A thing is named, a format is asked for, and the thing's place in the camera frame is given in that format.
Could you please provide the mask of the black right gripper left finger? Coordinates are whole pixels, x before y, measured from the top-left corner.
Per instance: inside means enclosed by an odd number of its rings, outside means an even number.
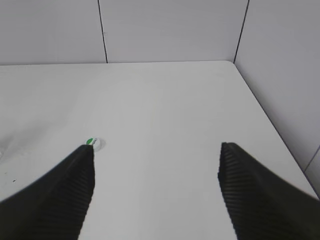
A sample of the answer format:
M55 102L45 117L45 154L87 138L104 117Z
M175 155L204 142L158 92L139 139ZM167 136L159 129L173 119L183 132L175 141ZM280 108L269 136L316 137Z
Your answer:
M94 149L81 145L0 203L2 240L76 240L95 188Z

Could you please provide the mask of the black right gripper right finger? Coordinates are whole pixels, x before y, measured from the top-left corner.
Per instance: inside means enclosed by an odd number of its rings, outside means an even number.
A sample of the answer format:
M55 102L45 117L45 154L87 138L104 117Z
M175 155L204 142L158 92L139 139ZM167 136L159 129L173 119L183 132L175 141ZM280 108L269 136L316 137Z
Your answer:
M219 186L239 240L318 240L320 202L233 142L220 149Z

